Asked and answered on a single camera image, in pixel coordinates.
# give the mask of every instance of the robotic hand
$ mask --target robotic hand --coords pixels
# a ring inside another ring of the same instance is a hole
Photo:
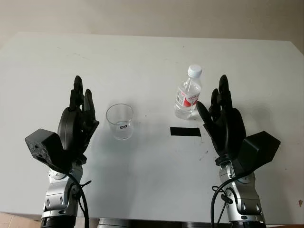
[[[83,198],[85,227],[89,227],[86,198],[80,185],[84,152],[99,122],[95,119],[92,93],[83,95],[82,80],[76,76],[71,90],[70,106],[61,116],[58,134],[38,129],[25,142],[38,161],[50,167],[49,188],[41,218],[42,228],[72,228],[75,225],[78,203]]]
[[[223,193],[232,227],[265,228],[253,171],[272,161],[280,141],[266,132],[246,137],[242,116],[232,107],[226,75],[221,77],[219,88],[212,92],[209,110],[201,102],[197,102],[196,107],[219,155],[215,162],[220,166],[222,184],[214,189],[211,228],[214,228],[214,202],[219,192]]]

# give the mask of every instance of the wire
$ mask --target wire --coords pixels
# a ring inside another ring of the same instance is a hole
[[[220,212],[220,215],[219,215],[219,218],[218,218],[218,222],[217,222],[217,228],[219,228],[219,222],[220,222],[220,219],[222,218],[222,215],[223,215],[223,212],[224,212],[224,209],[226,207],[226,202],[224,202],[224,205],[223,205],[223,208],[222,208],[222,211]]]
[[[84,210],[84,208],[83,208],[82,205],[81,205],[80,199],[78,199],[77,201],[78,201],[78,203],[79,203],[79,206],[80,206],[80,208],[81,208],[83,214],[85,214],[85,210]]]
[[[210,209],[210,217],[211,217],[211,228],[215,228],[215,225],[214,225],[214,203],[215,203],[215,199],[217,198],[217,195],[223,191],[223,187],[225,187],[227,184],[231,183],[231,182],[234,182],[242,177],[245,177],[245,176],[248,176],[249,174],[251,174],[252,171],[247,171],[247,172],[244,172],[242,174],[239,174],[227,181],[225,181],[224,183],[222,183],[218,189],[216,189],[215,193],[213,194],[213,197],[212,197],[212,200],[211,200],[211,209]]]
[[[82,190],[81,185],[79,184],[79,182],[76,180],[76,178],[71,173],[66,172],[66,171],[64,171],[64,170],[62,170],[62,169],[60,169],[58,167],[56,168],[56,171],[60,172],[60,173],[63,173],[66,176],[68,176],[69,178],[71,178],[71,180],[74,182],[74,184],[79,188],[80,195],[82,197],[82,201],[83,201],[84,207],[85,207],[85,209],[82,210],[82,212],[84,214],[84,217],[85,217],[85,228],[90,228],[90,224],[89,224],[89,209],[87,208],[86,196],[85,196],[84,191]]]
[[[212,190],[216,191],[219,187],[218,186],[212,186]],[[220,190],[219,192],[222,192],[225,196],[227,196],[226,192],[222,189]],[[219,228],[219,222],[220,222],[220,219],[222,218],[222,215],[223,215],[223,212],[224,212],[224,209],[225,209],[225,206],[226,206],[226,202],[224,202],[224,206],[222,208],[222,211],[220,212],[220,215],[219,215],[219,218],[218,218],[218,222],[217,222],[217,227],[216,228]]]
[[[85,185],[88,185],[89,183],[91,183],[92,181],[91,180],[89,180],[87,183],[85,183],[85,184],[81,184],[80,186],[83,188]]]

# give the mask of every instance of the black rectangle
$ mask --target black rectangle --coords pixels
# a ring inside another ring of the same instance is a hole
[[[200,129],[192,127],[170,127],[171,135],[178,136],[198,136],[200,137]]]

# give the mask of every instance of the white table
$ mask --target white table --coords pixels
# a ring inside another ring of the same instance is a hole
[[[24,138],[38,128],[57,132],[80,75],[101,122],[81,181],[93,181],[84,188],[90,217],[209,222],[216,153],[200,118],[173,112],[193,63],[204,69],[200,101],[209,107],[227,74],[247,135],[265,130],[281,140],[255,172],[267,223],[304,223],[304,58],[290,42],[264,40],[17,34],[0,51],[0,211],[41,214],[48,167]],[[115,103],[134,109],[127,141],[115,140],[105,119]],[[202,137],[170,136],[171,126],[199,127]],[[221,207],[218,200],[216,218]]]

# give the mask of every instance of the floor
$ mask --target floor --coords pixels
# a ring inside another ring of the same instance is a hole
[[[90,219],[90,228],[96,228],[98,222],[99,219]],[[85,227],[84,218],[77,217],[75,228],[83,227]],[[0,228],[40,228],[40,222],[0,212]]]
[[[290,40],[303,0],[0,0],[0,48],[19,31]]]

